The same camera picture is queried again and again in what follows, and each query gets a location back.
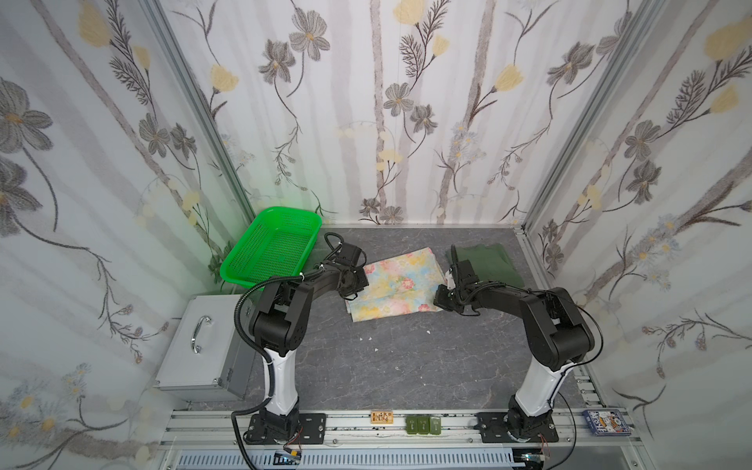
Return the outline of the green skirt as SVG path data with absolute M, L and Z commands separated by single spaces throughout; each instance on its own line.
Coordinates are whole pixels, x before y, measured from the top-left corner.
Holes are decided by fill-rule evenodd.
M 525 287 L 511 256 L 501 244 L 458 246 L 456 254 L 458 260 L 470 262 L 481 281 L 498 281 L 517 288 Z

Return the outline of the floral pastel skirt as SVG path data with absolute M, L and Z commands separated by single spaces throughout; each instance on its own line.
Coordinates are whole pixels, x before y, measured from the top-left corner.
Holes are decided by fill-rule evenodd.
M 368 285 L 346 301 L 355 323 L 441 309 L 435 294 L 445 277 L 434 252 L 423 248 L 364 266 Z

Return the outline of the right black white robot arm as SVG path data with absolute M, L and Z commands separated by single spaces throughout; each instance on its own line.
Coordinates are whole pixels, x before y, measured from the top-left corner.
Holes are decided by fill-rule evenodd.
M 522 320 L 532 360 L 509 400 L 501 430 L 515 442 L 552 442 L 547 434 L 554 430 L 555 397 L 571 369 L 595 348 L 583 311 L 563 288 L 533 290 L 481 279 L 456 246 L 450 247 L 450 279 L 452 284 L 436 290 L 434 304 L 440 309 L 463 316 L 499 311 Z

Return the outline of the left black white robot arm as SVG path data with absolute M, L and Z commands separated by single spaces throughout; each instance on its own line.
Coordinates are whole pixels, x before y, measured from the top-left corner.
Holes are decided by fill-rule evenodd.
M 352 301 L 368 280 L 362 248 L 341 241 L 316 268 L 296 275 L 272 276 L 242 294 L 233 311 L 239 338 L 258 353 L 264 370 L 264 400 L 243 410 L 257 414 L 268 438 L 290 442 L 301 429 L 295 354 L 309 327 L 313 301 L 330 293 Z

